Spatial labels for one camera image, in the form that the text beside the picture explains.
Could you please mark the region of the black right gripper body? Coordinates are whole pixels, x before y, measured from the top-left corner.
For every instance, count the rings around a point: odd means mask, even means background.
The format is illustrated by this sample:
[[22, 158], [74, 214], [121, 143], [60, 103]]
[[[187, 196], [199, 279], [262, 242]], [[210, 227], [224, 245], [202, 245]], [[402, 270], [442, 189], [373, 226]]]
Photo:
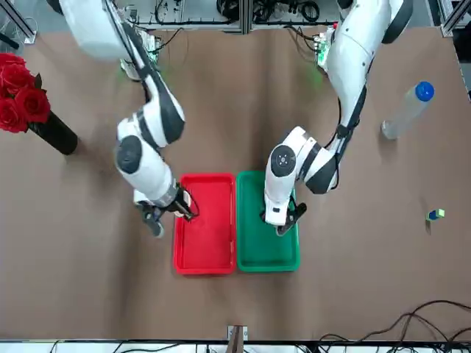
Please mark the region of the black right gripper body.
[[187, 213], [187, 201], [185, 198], [185, 191], [181, 187], [177, 187], [177, 193], [169, 205], [169, 212], [172, 213]]

